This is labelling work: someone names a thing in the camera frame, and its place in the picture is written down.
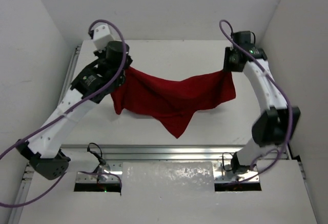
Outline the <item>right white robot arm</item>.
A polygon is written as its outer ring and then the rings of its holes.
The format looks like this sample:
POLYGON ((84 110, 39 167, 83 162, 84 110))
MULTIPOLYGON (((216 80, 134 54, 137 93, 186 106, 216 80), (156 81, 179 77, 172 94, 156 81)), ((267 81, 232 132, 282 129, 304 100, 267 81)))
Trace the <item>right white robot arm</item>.
POLYGON ((260 116, 252 125, 251 139, 231 159, 234 174, 253 169, 257 160, 271 152, 277 151, 277 157, 280 157, 279 149, 292 138, 301 114, 300 109, 289 105, 283 92, 273 84, 268 61, 257 61, 259 64, 236 49, 225 48, 223 70, 242 72, 251 83, 260 107, 260 116))

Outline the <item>red t-shirt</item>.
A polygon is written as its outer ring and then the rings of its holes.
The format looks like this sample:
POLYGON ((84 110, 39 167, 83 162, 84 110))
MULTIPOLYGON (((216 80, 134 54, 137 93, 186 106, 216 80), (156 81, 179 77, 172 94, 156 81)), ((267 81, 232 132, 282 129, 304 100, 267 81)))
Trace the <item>red t-shirt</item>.
POLYGON ((151 76, 132 67, 125 83, 111 93, 115 113, 124 109, 158 120, 175 138, 180 138, 197 111, 211 110, 235 99, 230 72, 217 71, 181 81, 151 76))

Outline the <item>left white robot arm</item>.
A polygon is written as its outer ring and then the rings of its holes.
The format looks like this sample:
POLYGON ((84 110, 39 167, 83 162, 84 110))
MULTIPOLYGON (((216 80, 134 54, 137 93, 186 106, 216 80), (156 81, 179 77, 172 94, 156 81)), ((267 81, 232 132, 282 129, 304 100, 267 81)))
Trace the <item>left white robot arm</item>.
POLYGON ((94 52, 96 60, 76 76, 63 100, 47 119, 45 129, 17 146, 30 166, 48 180, 66 172, 108 173, 109 166, 101 155, 62 150, 61 145, 74 127, 107 95, 124 85, 126 70, 132 63, 129 46, 113 40, 103 50, 94 52))

